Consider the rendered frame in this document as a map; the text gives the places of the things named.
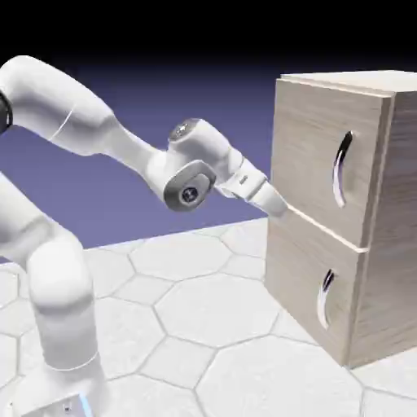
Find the large light wood door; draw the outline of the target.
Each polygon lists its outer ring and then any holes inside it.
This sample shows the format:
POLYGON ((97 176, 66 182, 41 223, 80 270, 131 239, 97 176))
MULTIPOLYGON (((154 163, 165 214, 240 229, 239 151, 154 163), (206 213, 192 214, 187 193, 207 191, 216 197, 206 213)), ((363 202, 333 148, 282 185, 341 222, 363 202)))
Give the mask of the large light wood door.
POLYGON ((271 180, 296 210, 358 248, 370 241, 393 96, 386 91, 281 77, 276 81, 271 180), (332 192, 332 168, 347 131, 346 204, 332 192))

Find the light wood cabinet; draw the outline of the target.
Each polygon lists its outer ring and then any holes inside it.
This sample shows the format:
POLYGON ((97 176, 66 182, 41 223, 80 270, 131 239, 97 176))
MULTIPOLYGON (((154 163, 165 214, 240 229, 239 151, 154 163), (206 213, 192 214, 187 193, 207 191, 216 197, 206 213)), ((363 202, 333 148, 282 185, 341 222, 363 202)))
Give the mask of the light wood cabinet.
POLYGON ((344 367, 354 369, 417 346, 417 72, 375 70, 283 74, 302 81, 392 94, 381 156, 370 241, 355 284, 353 319, 344 367))

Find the small light wood door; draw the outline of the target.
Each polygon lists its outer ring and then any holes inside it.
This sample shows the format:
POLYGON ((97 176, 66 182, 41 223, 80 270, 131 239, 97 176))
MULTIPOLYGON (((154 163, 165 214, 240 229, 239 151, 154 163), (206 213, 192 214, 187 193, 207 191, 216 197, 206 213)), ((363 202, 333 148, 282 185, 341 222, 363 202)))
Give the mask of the small light wood door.
POLYGON ((265 286, 269 294, 341 366, 348 363, 355 284, 367 251, 354 249, 288 210, 268 223, 265 286), (317 317, 317 295, 329 269, 328 329, 317 317))

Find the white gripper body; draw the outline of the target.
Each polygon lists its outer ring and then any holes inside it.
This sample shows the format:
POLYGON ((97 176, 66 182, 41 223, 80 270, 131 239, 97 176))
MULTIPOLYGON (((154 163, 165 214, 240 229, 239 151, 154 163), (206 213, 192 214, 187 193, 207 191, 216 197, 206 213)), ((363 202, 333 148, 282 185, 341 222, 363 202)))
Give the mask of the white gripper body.
POLYGON ((270 217, 282 217, 288 210, 285 199, 268 181, 261 184, 248 202, 270 217))

